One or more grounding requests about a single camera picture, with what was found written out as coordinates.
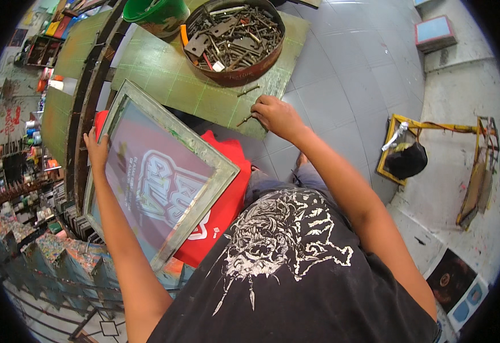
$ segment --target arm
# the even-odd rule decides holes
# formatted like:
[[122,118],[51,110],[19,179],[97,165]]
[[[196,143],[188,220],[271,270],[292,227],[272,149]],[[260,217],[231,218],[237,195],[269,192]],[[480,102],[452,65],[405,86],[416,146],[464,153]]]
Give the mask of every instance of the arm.
[[107,249],[113,258],[126,314],[128,340],[147,342],[151,332],[170,306],[172,298],[158,282],[130,229],[105,176],[109,136],[95,142],[95,127],[84,134],[92,164],[93,183]]
[[301,121],[294,108],[270,95],[252,106],[253,116],[301,150],[348,217],[362,247],[376,254],[414,300],[436,320],[433,292],[419,273],[389,212],[368,182]]

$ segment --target white graphic print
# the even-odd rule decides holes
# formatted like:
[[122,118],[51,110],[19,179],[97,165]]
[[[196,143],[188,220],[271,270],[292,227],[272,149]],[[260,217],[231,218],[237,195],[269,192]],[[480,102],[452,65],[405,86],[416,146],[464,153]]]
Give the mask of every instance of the white graphic print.
[[[307,204],[309,197],[314,198],[311,205]],[[330,242],[333,228],[329,209],[319,192],[279,190],[260,198],[233,223],[232,237],[225,234],[230,242],[214,263],[223,259],[224,294],[212,315],[221,308],[234,281],[248,281],[253,310],[253,278],[258,275],[273,276],[280,285],[274,273],[283,265],[296,281],[312,266],[328,260],[351,266],[352,248],[339,248]]]
[[208,180],[176,166],[170,156],[156,150],[145,153],[140,170],[136,193],[139,208],[145,216],[171,227],[191,208]]

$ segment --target black bag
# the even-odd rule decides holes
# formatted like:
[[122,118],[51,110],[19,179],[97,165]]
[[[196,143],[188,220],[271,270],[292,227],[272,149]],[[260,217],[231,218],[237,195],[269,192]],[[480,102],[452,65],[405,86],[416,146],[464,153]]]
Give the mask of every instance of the black bag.
[[421,172],[427,166],[427,153],[423,145],[415,142],[403,151],[392,153],[385,158],[384,169],[404,180]]

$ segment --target black t-shirt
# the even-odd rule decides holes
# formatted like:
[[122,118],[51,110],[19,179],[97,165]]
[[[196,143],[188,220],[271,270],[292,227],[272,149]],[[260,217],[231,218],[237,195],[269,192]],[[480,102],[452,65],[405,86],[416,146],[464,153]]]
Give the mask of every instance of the black t-shirt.
[[240,214],[148,342],[432,342],[437,331],[340,213],[295,188]]

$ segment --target printed logo on screen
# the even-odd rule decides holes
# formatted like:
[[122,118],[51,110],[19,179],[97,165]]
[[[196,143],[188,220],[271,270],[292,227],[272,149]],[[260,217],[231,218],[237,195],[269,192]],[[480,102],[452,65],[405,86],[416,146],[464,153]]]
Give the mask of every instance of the printed logo on screen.
[[208,178],[176,166],[156,150],[145,153],[137,182],[136,202],[145,216],[174,227],[196,201]]

